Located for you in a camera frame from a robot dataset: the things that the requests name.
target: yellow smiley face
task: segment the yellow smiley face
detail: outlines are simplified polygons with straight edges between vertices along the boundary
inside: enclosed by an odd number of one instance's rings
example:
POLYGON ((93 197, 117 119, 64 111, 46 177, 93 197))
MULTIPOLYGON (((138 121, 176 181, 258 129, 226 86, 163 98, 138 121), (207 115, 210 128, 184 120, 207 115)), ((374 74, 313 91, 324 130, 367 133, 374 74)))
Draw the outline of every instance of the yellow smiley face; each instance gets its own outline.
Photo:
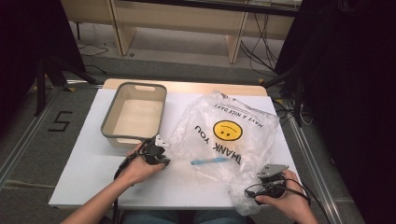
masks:
POLYGON ((242 136, 242 128, 233 121, 222 120, 213 126, 213 133, 221 140, 235 141, 242 136))

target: clear plastic bag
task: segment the clear plastic bag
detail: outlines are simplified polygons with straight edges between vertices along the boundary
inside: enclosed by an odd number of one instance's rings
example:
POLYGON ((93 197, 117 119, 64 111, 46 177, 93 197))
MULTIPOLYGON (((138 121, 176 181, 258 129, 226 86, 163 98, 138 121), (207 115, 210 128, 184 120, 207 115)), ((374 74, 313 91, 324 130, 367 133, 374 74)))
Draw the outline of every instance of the clear plastic bag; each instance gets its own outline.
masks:
POLYGON ((198 177, 225 182, 236 211, 255 214, 260 207, 244 190, 260 183, 257 173, 272 162, 278 124, 277 116, 213 91, 186 108, 169 139, 168 156, 189 160, 198 177))

